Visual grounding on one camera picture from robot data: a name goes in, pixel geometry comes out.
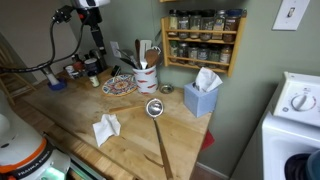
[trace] metal ladle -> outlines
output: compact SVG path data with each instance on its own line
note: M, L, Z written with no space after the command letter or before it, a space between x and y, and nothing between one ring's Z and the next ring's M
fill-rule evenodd
M156 121L156 117L160 116L163 113L163 103L161 100L157 99L157 98L152 98L150 99L147 104L146 104L146 113L152 117L153 122L156 126L156 131L157 131L157 136L158 136L158 140L159 140L159 145L160 145L160 152L161 152L161 157L162 157L162 161L163 161L163 166L164 166L164 171L166 173L167 179L173 179L173 175L172 175L172 171L170 168L170 163L169 163L169 159L167 156L167 152L166 149L164 148L163 142L162 142L162 138L161 138L161 134L159 131L159 127L158 127L158 123Z

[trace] wooden countertop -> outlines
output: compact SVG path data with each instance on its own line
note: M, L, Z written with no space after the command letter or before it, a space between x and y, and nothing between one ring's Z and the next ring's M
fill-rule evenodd
M68 81L68 87L51 91L42 87L25 100L51 118L57 125L80 138L111 161L139 179L166 179L157 134L152 119L143 107L116 113L121 124L120 136L110 137L97 146L92 124L108 110L124 106L144 106L150 98L164 103L164 113L157 117L174 179L189 179L196 163L211 114L195 118L183 104L183 89L171 94L159 91L143 95L134 91L121 97L106 96L101 87L111 78L110 69L101 73L101 85L93 88L88 78Z

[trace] tissue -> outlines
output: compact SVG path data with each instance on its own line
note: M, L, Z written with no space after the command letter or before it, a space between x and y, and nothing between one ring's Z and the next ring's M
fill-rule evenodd
M195 83L198 91L210 92L222 84L222 81L212 70L203 67L200 69Z
M121 124L115 114L103 114L101 121L93 124L98 147L100 147L110 136L120 135Z

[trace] switch plate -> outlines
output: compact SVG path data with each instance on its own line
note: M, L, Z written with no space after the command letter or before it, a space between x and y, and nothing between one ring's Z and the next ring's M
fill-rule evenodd
M282 0L272 30L297 30L310 0Z
M114 57L121 58L121 54L120 54L120 52L118 51L118 49L119 49L119 44L118 44L118 42L116 42L116 41L110 41L110 45L111 45L111 49L112 49L112 52L113 52Z

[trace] blue tissue box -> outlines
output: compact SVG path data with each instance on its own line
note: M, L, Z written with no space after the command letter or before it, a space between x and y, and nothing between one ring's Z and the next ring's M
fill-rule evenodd
M216 106L218 88L201 93L192 84L184 85L184 105L196 117L212 112Z

